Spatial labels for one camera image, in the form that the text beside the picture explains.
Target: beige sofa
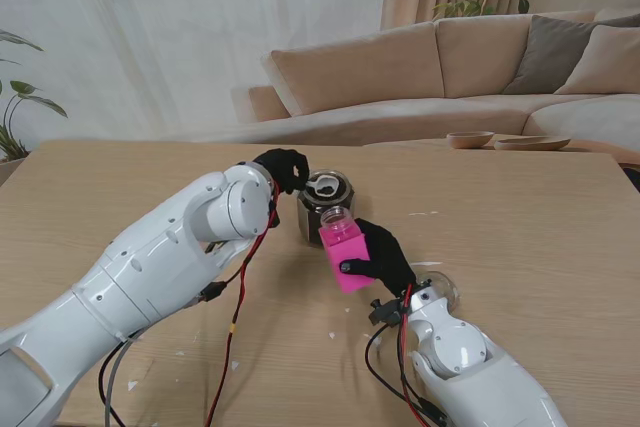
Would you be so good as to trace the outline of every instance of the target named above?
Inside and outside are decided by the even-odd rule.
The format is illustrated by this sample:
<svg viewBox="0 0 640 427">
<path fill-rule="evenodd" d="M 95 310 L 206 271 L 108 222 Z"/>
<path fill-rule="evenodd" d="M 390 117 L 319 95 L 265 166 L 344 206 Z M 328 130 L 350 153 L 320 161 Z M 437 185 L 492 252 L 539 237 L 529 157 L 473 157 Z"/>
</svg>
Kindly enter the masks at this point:
<svg viewBox="0 0 640 427">
<path fill-rule="evenodd" d="M 628 11 L 563 12 L 591 22 Z M 558 134 L 640 151 L 639 95 L 500 95 L 530 15 L 443 19 L 347 42 L 273 51 L 272 86 L 232 92 L 245 125 L 198 140 L 365 145 L 448 132 Z"/>
</svg>

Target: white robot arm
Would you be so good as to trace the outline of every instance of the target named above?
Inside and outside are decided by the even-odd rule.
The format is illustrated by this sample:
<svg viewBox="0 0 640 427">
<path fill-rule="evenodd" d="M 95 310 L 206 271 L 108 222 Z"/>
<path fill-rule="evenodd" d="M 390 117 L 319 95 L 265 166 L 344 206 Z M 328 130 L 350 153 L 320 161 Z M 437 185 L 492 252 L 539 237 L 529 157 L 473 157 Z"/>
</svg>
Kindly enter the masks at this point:
<svg viewBox="0 0 640 427">
<path fill-rule="evenodd" d="M 411 354 L 427 390 L 457 427 L 566 427 L 542 386 L 480 329 L 449 313 L 430 283 L 411 296 Z"/>
<path fill-rule="evenodd" d="M 0 332 L 0 426 L 52 425 L 102 357 L 193 304 L 267 228 L 272 183 L 255 163 L 200 177 L 118 235 L 70 290 Z"/>
</svg>

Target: white curtain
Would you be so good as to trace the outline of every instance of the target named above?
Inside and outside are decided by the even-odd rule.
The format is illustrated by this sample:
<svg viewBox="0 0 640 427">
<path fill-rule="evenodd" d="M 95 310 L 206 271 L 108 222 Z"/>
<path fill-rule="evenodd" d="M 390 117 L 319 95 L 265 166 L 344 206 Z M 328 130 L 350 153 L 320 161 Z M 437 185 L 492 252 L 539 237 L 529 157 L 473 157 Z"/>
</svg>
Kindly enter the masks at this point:
<svg viewBox="0 0 640 427">
<path fill-rule="evenodd" d="M 230 89 L 262 84 L 274 48 L 379 29 L 382 0 L 0 0 L 0 29 L 40 45 L 0 42 L 9 80 L 42 89 L 65 120 L 20 106 L 27 147 L 52 138 L 161 139 L 237 122 Z"/>
</svg>

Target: pink bottle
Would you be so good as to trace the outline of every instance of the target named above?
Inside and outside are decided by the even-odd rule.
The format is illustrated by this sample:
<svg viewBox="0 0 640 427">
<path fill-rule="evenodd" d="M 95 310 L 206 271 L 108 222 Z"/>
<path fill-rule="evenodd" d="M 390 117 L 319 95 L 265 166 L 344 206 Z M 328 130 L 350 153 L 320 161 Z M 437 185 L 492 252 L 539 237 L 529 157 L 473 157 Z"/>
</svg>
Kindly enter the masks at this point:
<svg viewBox="0 0 640 427">
<path fill-rule="evenodd" d="M 375 279 L 364 275 L 349 275 L 340 272 L 340 263 L 348 259 L 369 260 L 364 234 L 356 224 L 349 209 L 332 207 L 320 217 L 322 227 L 318 230 L 322 245 L 329 257 L 333 273 L 345 294 L 373 284 Z"/>
</svg>

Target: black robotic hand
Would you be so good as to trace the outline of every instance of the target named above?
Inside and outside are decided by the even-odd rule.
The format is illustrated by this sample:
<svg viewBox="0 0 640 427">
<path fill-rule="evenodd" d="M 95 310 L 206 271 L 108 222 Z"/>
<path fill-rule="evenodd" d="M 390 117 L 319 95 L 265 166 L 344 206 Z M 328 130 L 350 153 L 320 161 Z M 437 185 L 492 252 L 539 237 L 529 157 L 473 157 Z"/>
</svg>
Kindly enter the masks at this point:
<svg viewBox="0 0 640 427">
<path fill-rule="evenodd" d="M 268 150 L 256 157 L 254 162 L 267 169 L 280 190 L 287 194 L 292 194 L 294 190 L 303 190 L 309 180 L 307 158 L 293 149 Z"/>
<path fill-rule="evenodd" d="M 380 279 L 396 297 L 411 284 L 416 283 L 416 275 L 404 258 L 400 244 L 387 229 L 363 219 L 356 223 L 364 234 L 371 260 L 351 259 L 340 264 L 344 274 L 366 275 Z"/>
</svg>

